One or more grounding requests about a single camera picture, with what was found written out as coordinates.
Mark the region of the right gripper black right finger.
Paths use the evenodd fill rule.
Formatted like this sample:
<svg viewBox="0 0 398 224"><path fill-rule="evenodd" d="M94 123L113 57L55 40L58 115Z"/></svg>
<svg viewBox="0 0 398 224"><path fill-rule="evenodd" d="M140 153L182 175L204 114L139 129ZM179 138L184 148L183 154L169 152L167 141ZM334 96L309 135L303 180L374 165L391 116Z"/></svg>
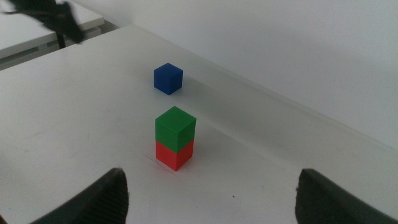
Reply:
<svg viewBox="0 0 398 224"><path fill-rule="evenodd" d="M314 169L299 175L295 217L303 224L397 224Z"/></svg>

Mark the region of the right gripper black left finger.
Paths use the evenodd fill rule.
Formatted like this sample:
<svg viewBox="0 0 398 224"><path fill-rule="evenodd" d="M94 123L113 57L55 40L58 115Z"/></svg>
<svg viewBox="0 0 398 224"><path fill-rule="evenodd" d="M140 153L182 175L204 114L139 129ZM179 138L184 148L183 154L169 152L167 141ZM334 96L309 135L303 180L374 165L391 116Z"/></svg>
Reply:
<svg viewBox="0 0 398 224"><path fill-rule="evenodd" d="M127 178L113 168L85 190L50 213L38 224L125 224L129 208Z"/></svg>

